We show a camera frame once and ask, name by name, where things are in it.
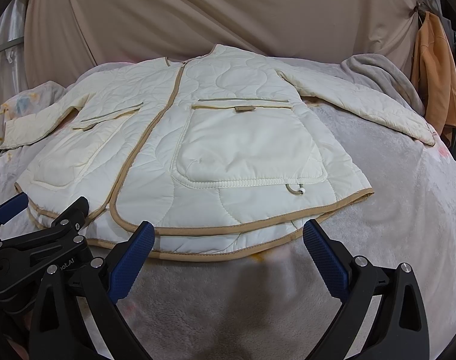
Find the beige curtain backdrop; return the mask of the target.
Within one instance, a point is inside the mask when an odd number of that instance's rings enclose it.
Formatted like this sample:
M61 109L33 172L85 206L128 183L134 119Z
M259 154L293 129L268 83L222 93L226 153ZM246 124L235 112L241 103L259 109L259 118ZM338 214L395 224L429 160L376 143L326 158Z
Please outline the beige curtain backdrop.
M108 62L205 55L216 44L339 63L378 53L404 73L418 30L416 0L29 0L29 86L69 86Z

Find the orange hanging garment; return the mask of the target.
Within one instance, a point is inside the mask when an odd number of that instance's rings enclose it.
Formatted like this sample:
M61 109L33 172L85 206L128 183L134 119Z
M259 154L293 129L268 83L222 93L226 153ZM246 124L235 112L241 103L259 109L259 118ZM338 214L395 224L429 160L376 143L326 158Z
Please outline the orange hanging garment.
M451 146L456 130L456 66L439 17L426 12L415 40L410 80L424 104L424 117Z

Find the cream quilted jacket tan trim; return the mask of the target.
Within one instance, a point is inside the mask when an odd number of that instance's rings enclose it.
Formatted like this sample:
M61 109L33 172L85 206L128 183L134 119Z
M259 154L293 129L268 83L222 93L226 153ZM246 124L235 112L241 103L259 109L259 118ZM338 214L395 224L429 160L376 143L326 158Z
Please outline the cream quilted jacket tan trim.
M40 227L84 197L92 245L112 248L147 221L156 258L231 260L373 192L308 98L435 143L421 116L379 91L218 45L186 62L92 73L7 121L1 147L45 141L14 184Z

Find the grey floral fleece blanket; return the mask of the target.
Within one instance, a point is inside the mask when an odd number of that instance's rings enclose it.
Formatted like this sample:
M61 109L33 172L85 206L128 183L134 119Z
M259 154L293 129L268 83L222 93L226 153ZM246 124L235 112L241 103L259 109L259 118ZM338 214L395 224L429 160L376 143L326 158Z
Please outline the grey floral fleece blanket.
M339 64L274 59L379 91L426 121L414 86L384 56L355 55ZM0 202L19 192L15 181L45 146L37 141L3 150L6 122L53 105L92 73L128 64L136 63L91 68L70 86L47 81L0 105ZM429 357L436 358L456 335L456 161L430 124L431 146L323 100L308 98L306 105L373 189L318 219L320 225L376 266L410 264L426 310ZM1 235L47 227L36 224L28 207ZM290 242L231 260L178 261L156 258L153 250L118 306L154 359L303 359L340 307L304 246L302 229Z

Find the silver plastic sheet with rail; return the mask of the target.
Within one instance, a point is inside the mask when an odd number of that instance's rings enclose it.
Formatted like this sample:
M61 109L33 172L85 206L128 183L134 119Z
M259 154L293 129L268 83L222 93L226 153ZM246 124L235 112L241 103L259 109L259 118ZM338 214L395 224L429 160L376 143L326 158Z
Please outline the silver plastic sheet with rail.
M0 105L28 88L23 36L29 0L11 0L0 16Z

